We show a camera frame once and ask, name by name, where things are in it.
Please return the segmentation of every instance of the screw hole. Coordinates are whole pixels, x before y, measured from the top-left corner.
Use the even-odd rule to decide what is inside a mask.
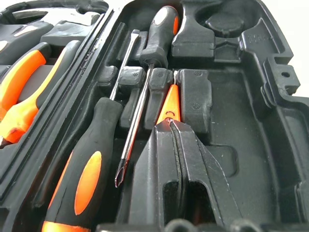
[[[281,75],[286,77],[286,78],[290,77],[290,74],[288,72],[281,73]]]

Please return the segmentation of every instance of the flathead screwdriver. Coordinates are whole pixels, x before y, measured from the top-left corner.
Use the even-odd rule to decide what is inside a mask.
[[[126,174],[126,169],[131,157],[135,137],[139,128],[141,115],[147,99],[150,76],[155,67],[168,67],[167,55],[172,40],[178,32],[178,22],[178,13],[176,9],[171,6],[162,7],[156,13],[154,19],[151,22],[148,43],[140,55],[140,63],[142,66],[148,66],[148,71],[133,115],[132,124],[129,129],[118,170],[116,172],[116,187],[118,187],[123,182]]]
[[[90,232],[109,175],[114,133],[122,105],[113,101],[119,76],[127,64],[139,31],[131,33],[123,65],[110,98],[101,98],[87,131],[73,149],[48,206],[42,232]]]

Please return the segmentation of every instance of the black plastic tool case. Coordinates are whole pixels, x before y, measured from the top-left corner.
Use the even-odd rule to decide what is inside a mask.
[[[135,0],[109,5],[58,0],[21,3],[10,11],[43,2],[106,13],[29,132],[17,145],[0,150],[2,231],[41,231],[66,161],[91,122],[94,105],[111,91],[131,31],[147,31],[164,5],[175,7],[180,16],[169,69],[204,75],[211,94],[205,95],[204,85],[193,94],[207,96],[210,103],[195,134],[191,128],[196,125],[171,126],[185,138],[179,156],[186,164],[182,177],[173,170],[173,150],[165,146],[170,139],[166,122],[151,131],[142,120],[125,183],[115,188],[128,131],[117,127],[108,191],[98,203],[93,231],[309,231],[309,100],[292,96],[300,85],[287,65],[293,53],[260,0]],[[10,17],[10,11],[2,12],[0,20]],[[139,52],[129,66],[139,66]],[[128,101],[126,94],[117,98],[123,105]],[[187,98],[182,98],[182,110]],[[180,183],[186,194],[179,198]]]

